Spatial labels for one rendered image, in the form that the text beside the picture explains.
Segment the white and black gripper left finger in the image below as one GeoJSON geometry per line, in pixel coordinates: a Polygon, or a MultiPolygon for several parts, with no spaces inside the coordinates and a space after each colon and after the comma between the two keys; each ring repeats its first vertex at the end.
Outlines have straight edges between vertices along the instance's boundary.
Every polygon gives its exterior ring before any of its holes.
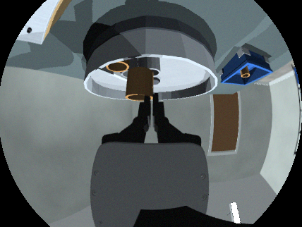
{"type": "Polygon", "coordinates": [[[146,132],[150,128],[151,102],[150,97],[145,96],[144,102],[140,102],[138,116],[133,119],[132,124],[120,133],[112,133],[102,137],[105,142],[134,142],[144,143],[146,132]]]}

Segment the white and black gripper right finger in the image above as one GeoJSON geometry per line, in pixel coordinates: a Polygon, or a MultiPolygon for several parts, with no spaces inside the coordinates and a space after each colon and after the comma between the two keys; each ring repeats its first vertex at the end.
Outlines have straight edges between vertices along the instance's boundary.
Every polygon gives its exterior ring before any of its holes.
{"type": "Polygon", "coordinates": [[[200,136],[184,134],[169,123],[169,119],[164,115],[164,102],[159,102],[158,93],[153,94],[152,120],[158,143],[190,142],[201,146],[200,136]]]}

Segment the blue open-top crate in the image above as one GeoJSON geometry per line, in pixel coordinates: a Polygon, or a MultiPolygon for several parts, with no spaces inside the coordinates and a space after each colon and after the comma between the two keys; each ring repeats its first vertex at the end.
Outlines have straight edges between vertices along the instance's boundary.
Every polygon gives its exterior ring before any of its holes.
{"type": "Polygon", "coordinates": [[[221,83],[247,85],[273,73],[267,57],[241,47],[236,55],[220,70],[221,83]],[[248,66],[250,76],[241,77],[240,70],[248,66]]]}

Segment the bronze bushing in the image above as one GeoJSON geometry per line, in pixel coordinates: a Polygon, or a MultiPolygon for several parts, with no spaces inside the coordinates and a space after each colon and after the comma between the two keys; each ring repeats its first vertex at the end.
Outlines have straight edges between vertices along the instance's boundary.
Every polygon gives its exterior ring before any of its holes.
{"type": "Polygon", "coordinates": [[[153,99],[153,71],[146,67],[134,67],[128,71],[126,98],[144,101],[145,96],[153,99]]]}
{"type": "Polygon", "coordinates": [[[129,69],[129,61],[130,60],[125,60],[125,61],[119,61],[116,63],[111,63],[106,67],[110,71],[123,72],[123,71],[126,71],[129,69]]]}
{"type": "Polygon", "coordinates": [[[243,78],[250,76],[248,66],[246,66],[245,68],[240,70],[240,73],[241,73],[241,77],[243,77],[243,78]]]}

